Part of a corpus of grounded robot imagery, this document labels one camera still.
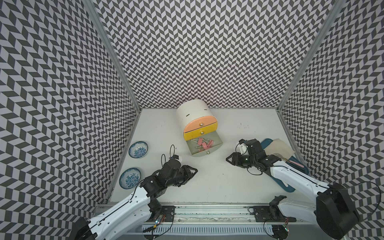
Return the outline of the green bottom drawer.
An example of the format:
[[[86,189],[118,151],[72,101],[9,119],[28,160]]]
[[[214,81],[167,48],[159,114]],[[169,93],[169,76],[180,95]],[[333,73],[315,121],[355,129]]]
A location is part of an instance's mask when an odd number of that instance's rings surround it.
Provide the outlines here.
[[[217,131],[192,138],[186,141],[186,143],[193,157],[203,157],[212,154],[223,145],[223,141]]]

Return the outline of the yellow drawer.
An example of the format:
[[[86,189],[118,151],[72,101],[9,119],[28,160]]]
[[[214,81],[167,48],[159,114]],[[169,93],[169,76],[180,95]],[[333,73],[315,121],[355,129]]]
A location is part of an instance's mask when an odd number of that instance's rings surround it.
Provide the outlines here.
[[[192,139],[196,139],[200,136],[215,132],[217,130],[217,128],[218,128],[218,123],[216,122],[216,123],[207,125],[205,127],[201,127],[201,128],[196,129],[196,130],[186,132],[183,134],[183,137],[184,137],[185,141],[189,141]]]

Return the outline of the orange top drawer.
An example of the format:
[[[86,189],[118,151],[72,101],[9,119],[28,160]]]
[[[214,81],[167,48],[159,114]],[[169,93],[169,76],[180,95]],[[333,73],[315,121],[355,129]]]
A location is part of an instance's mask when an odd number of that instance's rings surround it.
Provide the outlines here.
[[[205,116],[192,120],[184,128],[184,133],[194,131],[196,129],[208,126],[217,122],[217,119],[214,116]]]

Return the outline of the white round drawer cabinet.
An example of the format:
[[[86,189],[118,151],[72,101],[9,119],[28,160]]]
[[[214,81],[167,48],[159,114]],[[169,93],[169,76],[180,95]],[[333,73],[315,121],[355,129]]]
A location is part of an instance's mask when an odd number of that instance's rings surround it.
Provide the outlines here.
[[[209,109],[208,105],[204,101],[199,99],[191,100],[183,103],[177,108],[176,113],[177,113],[177,117],[179,119],[181,128],[183,130],[183,134],[184,134],[184,128],[192,120],[205,117],[205,116],[214,116],[211,110]]]

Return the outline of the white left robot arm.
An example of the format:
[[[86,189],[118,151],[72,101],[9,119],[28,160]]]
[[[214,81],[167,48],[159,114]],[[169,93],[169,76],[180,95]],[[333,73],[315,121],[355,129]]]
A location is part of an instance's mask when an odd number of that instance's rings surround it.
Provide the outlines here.
[[[153,233],[165,221],[173,220],[173,207],[163,207],[158,201],[169,187],[181,187],[198,170],[182,165],[178,156],[171,157],[160,170],[146,177],[128,197],[89,220],[78,219],[68,237],[70,240],[116,240],[127,231],[146,222],[152,226],[145,232]]]

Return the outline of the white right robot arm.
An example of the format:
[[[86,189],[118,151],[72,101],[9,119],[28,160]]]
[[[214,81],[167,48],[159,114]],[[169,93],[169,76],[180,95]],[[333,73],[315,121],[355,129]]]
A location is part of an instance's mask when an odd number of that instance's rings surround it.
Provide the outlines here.
[[[226,158],[233,166],[248,170],[257,168],[262,174],[279,180],[306,196],[309,201],[295,201],[287,196],[276,196],[269,208],[256,207],[258,222],[283,221],[284,230],[290,219],[303,220],[319,226],[329,237],[343,239],[361,221],[347,189],[342,185],[316,180],[298,170],[299,164],[281,154],[268,155],[256,139],[240,140],[239,152]]]

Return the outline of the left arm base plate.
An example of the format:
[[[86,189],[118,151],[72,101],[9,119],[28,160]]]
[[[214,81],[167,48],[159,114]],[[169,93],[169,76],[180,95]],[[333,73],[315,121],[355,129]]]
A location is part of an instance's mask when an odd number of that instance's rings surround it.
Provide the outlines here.
[[[157,225],[173,222],[175,211],[176,206],[162,206],[161,209],[154,214],[153,220]]]

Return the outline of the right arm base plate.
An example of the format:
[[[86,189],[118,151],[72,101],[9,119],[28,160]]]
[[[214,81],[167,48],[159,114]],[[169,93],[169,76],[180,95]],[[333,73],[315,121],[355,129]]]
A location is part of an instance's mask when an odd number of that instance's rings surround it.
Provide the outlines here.
[[[281,211],[277,207],[270,206],[253,206],[248,208],[249,213],[255,217],[256,222],[279,222],[284,223],[286,221],[296,222],[296,218],[288,218],[283,216]]]

